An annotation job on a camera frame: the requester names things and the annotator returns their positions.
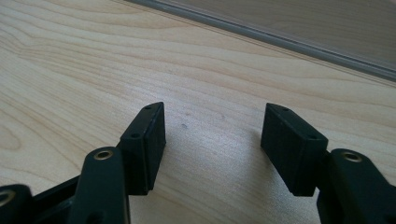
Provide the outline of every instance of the light wooden surface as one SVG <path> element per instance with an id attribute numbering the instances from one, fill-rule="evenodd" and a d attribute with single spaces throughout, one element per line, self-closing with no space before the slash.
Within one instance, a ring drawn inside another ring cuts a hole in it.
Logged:
<path id="1" fill-rule="evenodd" d="M 265 104 L 395 185 L 396 88 L 370 78 L 121 1 L 0 1 L 0 185 L 78 175 L 163 101 L 167 146 L 133 223 L 318 223 L 317 195 L 293 197 L 260 148 Z"/>

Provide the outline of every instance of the black bracket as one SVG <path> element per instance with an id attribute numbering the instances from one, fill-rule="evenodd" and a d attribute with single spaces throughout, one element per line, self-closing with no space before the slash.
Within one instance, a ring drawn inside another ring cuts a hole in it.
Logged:
<path id="1" fill-rule="evenodd" d="M 294 196 L 318 187 L 321 223 L 396 223 L 396 188 L 364 155 L 328 139 L 290 109 L 267 104 L 262 148 Z"/>
<path id="2" fill-rule="evenodd" d="M 130 223 L 128 195 L 154 188 L 165 147 L 163 103 L 140 110 L 116 147 L 87 155 L 76 176 L 35 197 L 24 185 L 0 188 L 0 224 Z"/>

